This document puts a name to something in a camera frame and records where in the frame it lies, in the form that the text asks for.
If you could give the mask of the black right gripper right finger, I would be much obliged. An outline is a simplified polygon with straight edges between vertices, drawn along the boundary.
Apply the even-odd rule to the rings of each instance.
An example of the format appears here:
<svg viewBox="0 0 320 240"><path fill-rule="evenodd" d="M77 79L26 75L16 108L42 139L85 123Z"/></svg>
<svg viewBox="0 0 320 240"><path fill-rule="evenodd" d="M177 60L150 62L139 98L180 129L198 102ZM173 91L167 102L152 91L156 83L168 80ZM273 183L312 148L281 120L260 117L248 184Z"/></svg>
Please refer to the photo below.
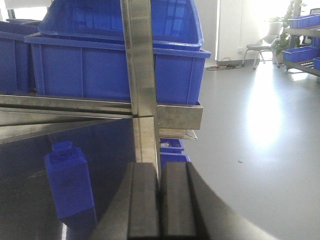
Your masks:
<svg viewBox="0 0 320 240"><path fill-rule="evenodd" d="M168 162L160 184L163 240L207 240L186 162Z"/></svg>

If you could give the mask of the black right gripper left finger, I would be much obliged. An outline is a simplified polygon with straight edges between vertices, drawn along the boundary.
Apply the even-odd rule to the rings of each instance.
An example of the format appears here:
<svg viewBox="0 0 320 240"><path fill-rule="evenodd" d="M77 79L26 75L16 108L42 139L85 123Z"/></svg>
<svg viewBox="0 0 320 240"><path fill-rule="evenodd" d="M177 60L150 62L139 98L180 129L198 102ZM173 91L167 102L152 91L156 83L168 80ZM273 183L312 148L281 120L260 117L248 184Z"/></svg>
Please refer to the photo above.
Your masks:
<svg viewBox="0 0 320 240"><path fill-rule="evenodd" d="M160 237L158 178L151 163L133 165L128 239L155 240Z"/></svg>

